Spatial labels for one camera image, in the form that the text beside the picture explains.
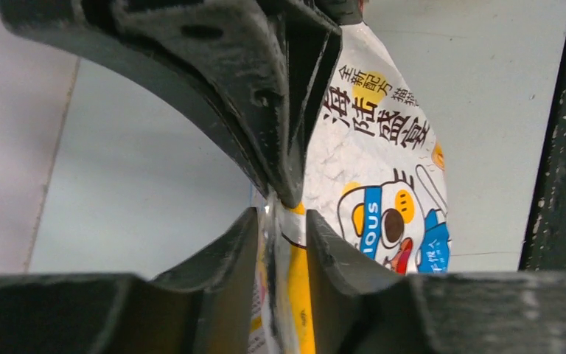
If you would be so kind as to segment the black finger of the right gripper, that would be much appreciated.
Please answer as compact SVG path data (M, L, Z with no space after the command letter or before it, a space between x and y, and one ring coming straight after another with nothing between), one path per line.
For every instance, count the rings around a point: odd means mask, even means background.
M341 49L342 1L259 1L287 63L290 146L306 147Z
M182 113L263 194L301 196L286 33L257 1L0 1L14 35L78 55Z

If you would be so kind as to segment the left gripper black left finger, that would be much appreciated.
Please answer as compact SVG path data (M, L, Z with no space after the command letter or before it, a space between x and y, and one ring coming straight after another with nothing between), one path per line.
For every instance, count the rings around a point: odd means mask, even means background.
M154 280L0 275L0 353L246 353L257 236L250 207Z

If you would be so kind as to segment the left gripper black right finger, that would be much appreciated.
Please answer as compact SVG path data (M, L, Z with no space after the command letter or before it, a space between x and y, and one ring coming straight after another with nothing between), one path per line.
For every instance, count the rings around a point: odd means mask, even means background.
M306 228L318 353L566 353L566 272L402 276Z

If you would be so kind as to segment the cat food bag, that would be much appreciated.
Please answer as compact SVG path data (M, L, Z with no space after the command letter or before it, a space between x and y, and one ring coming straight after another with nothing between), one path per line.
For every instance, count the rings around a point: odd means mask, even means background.
M444 171L441 145L384 44L367 24L343 26L310 138L301 202L278 213L289 353L316 351L307 210L391 271L444 273L451 251Z

